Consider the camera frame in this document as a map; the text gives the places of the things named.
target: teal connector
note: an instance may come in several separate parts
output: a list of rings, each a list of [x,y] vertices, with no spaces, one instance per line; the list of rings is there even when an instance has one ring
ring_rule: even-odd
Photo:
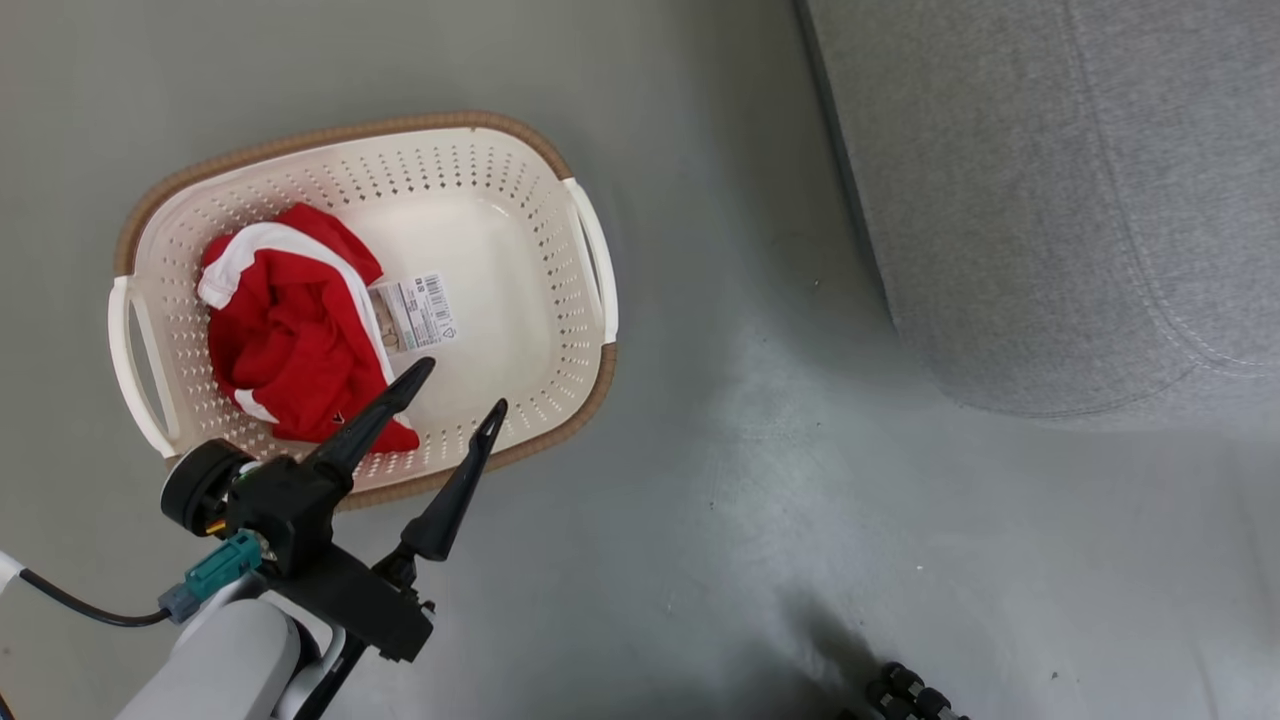
[[[200,611],[200,606],[236,580],[262,565],[262,546],[248,530],[239,530],[223,541],[209,557],[187,570],[186,579],[169,588],[157,601],[169,611],[169,620],[180,625]]]
[[[262,565],[262,546],[248,530],[227,538],[218,550],[187,570],[184,583],[196,600],[205,602],[212,594]]]

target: white plastic basket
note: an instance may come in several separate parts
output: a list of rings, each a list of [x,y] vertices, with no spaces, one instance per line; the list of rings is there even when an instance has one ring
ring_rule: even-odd
[[[529,127],[490,113],[404,118],[210,160],[138,204],[120,236],[108,331],[133,420],[166,459],[215,437],[260,457],[308,448],[275,439],[218,389],[195,292],[209,241],[294,202],[340,218],[385,281],[440,274],[458,325],[452,342],[392,355],[397,373],[424,354],[438,363],[407,411],[421,447],[369,456],[348,505],[436,487],[499,397],[511,410],[490,468],[563,441],[603,402],[617,290],[599,219],[564,161]],[[159,411],[131,347],[131,309]]]

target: cable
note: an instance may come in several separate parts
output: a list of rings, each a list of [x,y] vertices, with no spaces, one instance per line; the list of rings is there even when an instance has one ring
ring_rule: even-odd
[[[0,694],[0,720],[14,720],[13,710],[9,710],[9,705],[5,703],[3,694]]]
[[[148,625],[155,625],[169,618],[168,610],[160,610],[152,612],[151,615],[129,616],[129,615],[116,615],[114,612],[106,612],[105,610],[99,610],[92,605],[69,594],[54,583],[41,578],[36,573],[23,568],[18,573],[18,577],[27,580],[31,587],[47,594],[52,600],[60,602],[61,605],[79,612],[81,615],[97,620],[99,623],[106,623],[108,625],[115,625],[116,628],[146,628]],[[0,720],[8,720],[0,715]]]

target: gray floor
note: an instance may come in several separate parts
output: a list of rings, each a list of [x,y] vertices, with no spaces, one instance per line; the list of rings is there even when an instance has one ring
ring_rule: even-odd
[[[782,0],[10,1],[0,23],[0,547],[142,611],[207,550],[106,355],[115,232],[165,173],[270,137],[486,108],[593,192],[617,382],[494,473],[412,665],[333,717],[827,717],[872,656],[975,720],[1248,720],[1280,706],[1280,421],[1070,434],[950,406],[850,242]],[[342,516],[372,559],[421,501]],[[109,716],[173,629],[12,587],[20,720]]]

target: gray sofa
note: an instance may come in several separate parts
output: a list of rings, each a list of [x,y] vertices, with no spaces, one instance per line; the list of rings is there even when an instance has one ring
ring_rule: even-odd
[[[1280,3],[801,0],[893,320],[1094,427],[1280,397]]]

